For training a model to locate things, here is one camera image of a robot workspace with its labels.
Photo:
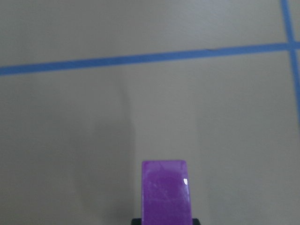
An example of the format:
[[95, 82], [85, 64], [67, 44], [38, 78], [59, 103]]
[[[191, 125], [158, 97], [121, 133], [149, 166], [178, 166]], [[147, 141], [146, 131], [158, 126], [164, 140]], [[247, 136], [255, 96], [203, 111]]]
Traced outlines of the purple trapezoid block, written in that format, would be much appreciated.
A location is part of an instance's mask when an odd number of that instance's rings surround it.
[[192, 223], [186, 161], [143, 161], [141, 224], [191, 225]]

